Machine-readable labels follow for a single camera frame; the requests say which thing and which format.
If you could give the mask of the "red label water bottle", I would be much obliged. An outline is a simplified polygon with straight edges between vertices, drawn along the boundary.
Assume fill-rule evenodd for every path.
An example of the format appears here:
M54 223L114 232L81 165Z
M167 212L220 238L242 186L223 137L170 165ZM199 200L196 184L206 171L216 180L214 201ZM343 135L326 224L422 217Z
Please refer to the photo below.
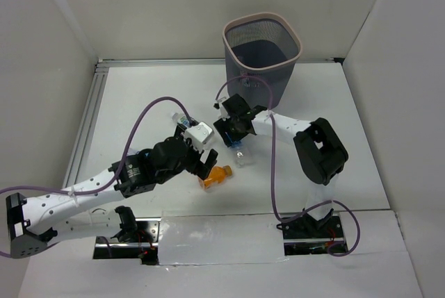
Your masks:
M242 76L239 81L246 90L254 90L263 86L255 76Z

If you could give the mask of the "orange juice bottle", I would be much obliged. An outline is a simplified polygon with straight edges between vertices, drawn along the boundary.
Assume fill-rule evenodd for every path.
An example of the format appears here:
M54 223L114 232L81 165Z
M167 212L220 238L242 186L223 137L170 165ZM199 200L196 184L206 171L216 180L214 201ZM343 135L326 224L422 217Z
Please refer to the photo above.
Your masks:
M223 183L227 178L231 177L232 175L233 171L229 165L225 165L222 167L214 166L211 169L208 177L206 177L204 180L198 179L198 182L203 190L208 190L214 185Z

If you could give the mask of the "blue label water bottle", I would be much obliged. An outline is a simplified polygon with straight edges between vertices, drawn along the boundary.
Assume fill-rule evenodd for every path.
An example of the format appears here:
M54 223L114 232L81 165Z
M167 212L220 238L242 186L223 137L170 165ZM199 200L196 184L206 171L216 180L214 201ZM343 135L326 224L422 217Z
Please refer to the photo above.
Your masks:
M232 153L234 163L239 168L247 167L253 164L254 162L250 150L248 149L248 146L244 142L242 143L243 146L240 148L235 148L235 149L229 148L229 150Z

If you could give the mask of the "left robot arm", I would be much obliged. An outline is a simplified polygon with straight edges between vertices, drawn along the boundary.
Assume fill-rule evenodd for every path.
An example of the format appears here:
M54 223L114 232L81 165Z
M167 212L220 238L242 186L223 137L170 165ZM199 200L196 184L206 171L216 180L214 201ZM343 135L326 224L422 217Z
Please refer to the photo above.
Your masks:
M137 154L113 163L98 175L62 190L38 197L25 197L21 188L6 197L10 251L8 258L39 254L64 240L88 236L132 240L138 225L133 211L118 206L111 212L97 212L101 206L151 192L157 185L188 172L205 179L216 165L218 153L202 150L191 139L169 137Z

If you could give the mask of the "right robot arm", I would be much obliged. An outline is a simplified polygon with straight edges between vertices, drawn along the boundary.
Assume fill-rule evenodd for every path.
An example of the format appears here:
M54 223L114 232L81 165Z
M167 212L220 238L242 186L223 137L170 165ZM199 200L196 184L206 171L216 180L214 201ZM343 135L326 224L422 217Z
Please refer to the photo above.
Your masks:
M213 107L219 112L213 125L227 147L248 135L260 135L295 148L309 180L309 192L305 214L293 222L311 237L326 231L337 177L348 161L348 152L331 124L321 117L310 122L279 115L264 106L251 108L238 94L217 100Z

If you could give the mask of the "green white label bottle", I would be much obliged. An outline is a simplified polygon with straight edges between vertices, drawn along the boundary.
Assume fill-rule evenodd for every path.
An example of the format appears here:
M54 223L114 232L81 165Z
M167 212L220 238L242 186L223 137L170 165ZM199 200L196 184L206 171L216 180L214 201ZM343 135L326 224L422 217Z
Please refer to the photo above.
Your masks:
M191 126L189 120L187 119L187 116L183 113L173 113L171 114L171 118L177 129L182 132L184 132Z

